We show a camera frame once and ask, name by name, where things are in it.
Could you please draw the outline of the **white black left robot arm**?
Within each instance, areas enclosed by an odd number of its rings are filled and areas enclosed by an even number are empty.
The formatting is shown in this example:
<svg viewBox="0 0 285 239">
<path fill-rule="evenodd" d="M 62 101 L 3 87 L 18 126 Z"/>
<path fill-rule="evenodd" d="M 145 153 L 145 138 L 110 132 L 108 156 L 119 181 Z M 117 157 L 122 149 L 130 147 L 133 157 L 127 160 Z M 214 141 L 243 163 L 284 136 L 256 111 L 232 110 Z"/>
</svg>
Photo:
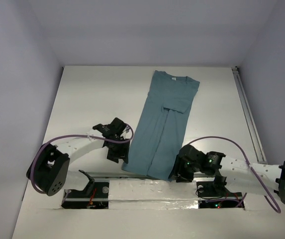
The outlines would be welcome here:
<svg viewBox="0 0 285 239">
<path fill-rule="evenodd" d="M 68 134 L 55 137 L 44 143 L 36 153 L 26 177 L 33 189 L 47 196 L 54 196 L 60 190 L 67 195 L 89 197 L 94 193 L 95 180 L 84 170 L 71 171 L 70 164 L 102 148 L 107 148 L 107 159 L 118 163 L 128 162 L 132 127 L 119 118 L 109 124 L 94 125 L 84 134 Z"/>
</svg>

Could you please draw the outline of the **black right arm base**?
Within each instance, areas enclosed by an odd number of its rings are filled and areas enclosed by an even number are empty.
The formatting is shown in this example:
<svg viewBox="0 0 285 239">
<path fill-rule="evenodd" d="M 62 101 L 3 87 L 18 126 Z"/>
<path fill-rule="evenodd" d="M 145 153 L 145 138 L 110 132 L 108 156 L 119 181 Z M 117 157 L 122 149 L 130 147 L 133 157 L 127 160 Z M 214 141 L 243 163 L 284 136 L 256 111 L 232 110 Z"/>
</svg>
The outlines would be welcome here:
<svg viewBox="0 0 285 239">
<path fill-rule="evenodd" d="M 216 176 L 213 181 L 197 182 L 195 194 L 198 196 L 200 209 L 244 208 L 240 205 L 243 198 L 241 192 L 231 192 L 226 189 L 226 177 Z"/>
</svg>

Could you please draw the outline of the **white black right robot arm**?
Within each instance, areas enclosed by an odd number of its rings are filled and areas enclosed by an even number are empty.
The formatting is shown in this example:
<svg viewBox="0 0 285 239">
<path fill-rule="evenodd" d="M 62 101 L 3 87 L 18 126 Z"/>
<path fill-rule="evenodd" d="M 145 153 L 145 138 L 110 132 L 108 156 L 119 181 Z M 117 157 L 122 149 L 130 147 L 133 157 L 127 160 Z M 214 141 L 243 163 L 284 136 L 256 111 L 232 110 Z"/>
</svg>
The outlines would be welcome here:
<svg viewBox="0 0 285 239">
<path fill-rule="evenodd" d="M 203 153 L 185 145 L 176 156 L 169 178 L 191 182 L 196 172 L 214 177 L 212 189 L 219 196 L 252 193 L 278 198 L 285 204 L 285 162 L 282 165 L 249 163 L 221 152 Z"/>
</svg>

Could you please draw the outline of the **teal t-shirt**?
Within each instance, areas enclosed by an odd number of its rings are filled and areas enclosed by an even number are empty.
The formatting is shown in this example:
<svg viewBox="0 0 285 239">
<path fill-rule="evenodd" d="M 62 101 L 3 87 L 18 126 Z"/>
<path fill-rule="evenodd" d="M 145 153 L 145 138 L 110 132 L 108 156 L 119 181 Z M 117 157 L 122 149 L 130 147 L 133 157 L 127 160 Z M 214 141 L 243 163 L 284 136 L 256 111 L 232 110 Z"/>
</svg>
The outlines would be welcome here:
<svg viewBox="0 0 285 239">
<path fill-rule="evenodd" d="M 200 82 L 155 71 L 122 170 L 167 181 L 182 147 Z"/>
</svg>

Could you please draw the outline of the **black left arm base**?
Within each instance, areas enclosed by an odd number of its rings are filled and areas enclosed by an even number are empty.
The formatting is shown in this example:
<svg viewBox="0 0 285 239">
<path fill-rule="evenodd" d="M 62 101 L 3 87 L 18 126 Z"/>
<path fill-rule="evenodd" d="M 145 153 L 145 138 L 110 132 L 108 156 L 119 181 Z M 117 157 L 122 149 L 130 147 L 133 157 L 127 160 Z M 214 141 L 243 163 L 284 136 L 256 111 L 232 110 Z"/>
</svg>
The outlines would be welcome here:
<svg viewBox="0 0 285 239">
<path fill-rule="evenodd" d="M 108 209 L 109 182 L 98 181 L 87 172 L 79 170 L 84 174 L 88 183 L 83 190 L 65 190 L 61 207 L 64 209 Z"/>
</svg>

